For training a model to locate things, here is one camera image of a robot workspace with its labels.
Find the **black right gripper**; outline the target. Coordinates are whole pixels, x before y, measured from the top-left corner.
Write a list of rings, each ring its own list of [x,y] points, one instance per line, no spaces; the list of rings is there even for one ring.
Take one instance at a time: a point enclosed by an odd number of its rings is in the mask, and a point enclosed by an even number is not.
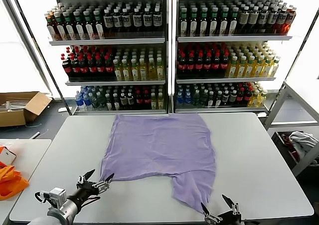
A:
[[[218,216],[211,214],[207,207],[203,203],[200,203],[204,214],[204,220],[207,223],[219,223],[219,225],[243,225],[239,204],[233,202],[224,194],[222,194],[222,198],[229,206],[230,210],[219,214]]]

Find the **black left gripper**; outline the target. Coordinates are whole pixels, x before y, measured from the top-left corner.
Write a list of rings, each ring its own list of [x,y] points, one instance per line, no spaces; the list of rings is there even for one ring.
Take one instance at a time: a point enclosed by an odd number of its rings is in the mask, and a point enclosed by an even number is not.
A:
[[[84,175],[80,175],[77,184],[77,190],[72,195],[67,196],[67,200],[72,201],[80,212],[81,209],[100,199],[98,194],[105,192],[109,189],[110,183],[113,180],[114,173],[112,173],[106,180],[98,183],[88,181],[88,179],[94,174],[95,169],[86,172]]]

